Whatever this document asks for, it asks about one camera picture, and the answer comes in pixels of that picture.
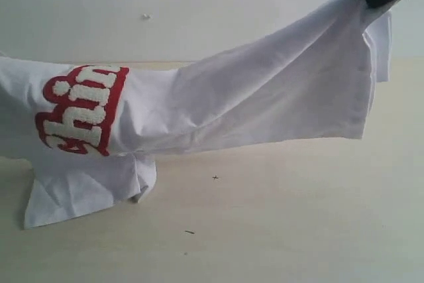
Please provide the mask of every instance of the white backdrop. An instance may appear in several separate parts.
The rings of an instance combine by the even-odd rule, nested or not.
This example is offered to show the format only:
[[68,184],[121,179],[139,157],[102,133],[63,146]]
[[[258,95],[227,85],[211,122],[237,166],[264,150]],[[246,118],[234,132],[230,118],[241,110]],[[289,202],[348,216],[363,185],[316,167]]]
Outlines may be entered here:
[[[0,0],[0,50],[53,62],[192,61],[251,41],[326,0]],[[152,18],[144,21],[141,16]],[[424,0],[394,10],[394,56],[422,56]]]

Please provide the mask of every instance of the white t-shirt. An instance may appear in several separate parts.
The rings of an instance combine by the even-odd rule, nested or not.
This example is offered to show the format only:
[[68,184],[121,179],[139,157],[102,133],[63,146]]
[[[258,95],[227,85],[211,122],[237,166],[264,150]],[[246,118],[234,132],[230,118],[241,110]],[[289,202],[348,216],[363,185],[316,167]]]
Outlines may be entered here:
[[388,80],[392,4],[332,0],[253,43],[168,70],[0,58],[0,155],[36,174],[25,227],[150,191],[154,154],[360,139]]

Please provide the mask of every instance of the folded fabric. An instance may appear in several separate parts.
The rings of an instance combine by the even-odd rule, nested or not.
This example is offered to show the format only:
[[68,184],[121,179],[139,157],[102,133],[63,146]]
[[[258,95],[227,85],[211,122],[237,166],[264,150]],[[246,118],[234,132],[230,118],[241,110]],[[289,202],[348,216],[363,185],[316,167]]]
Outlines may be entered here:
[[25,227],[140,199],[155,154],[290,139],[360,139],[388,81],[390,9],[331,0],[292,25],[184,68],[0,58],[0,155],[36,178]]

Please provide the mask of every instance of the wrinkled cloth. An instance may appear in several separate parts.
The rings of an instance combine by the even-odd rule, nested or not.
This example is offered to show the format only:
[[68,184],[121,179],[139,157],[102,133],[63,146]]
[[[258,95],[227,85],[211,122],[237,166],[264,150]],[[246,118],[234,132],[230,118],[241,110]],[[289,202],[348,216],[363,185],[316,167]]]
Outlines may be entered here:
[[361,139],[389,80],[389,4],[331,0],[232,50],[166,71],[0,58],[0,155],[31,161],[25,227],[140,199],[155,154]]

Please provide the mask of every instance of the white wall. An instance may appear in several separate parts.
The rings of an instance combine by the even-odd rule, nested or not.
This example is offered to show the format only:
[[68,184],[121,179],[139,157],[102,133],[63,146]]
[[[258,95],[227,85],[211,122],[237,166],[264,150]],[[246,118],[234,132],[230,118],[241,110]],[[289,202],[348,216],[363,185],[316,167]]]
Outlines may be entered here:
[[[54,62],[192,61],[284,27],[324,1],[0,0],[0,50]],[[423,17],[424,0],[396,7],[395,56],[423,54]]]
[[161,157],[140,204],[47,227],[21,231],[30,166],[0,161],[0,282],[422,283],[422,65],[395,60],[363,141]]

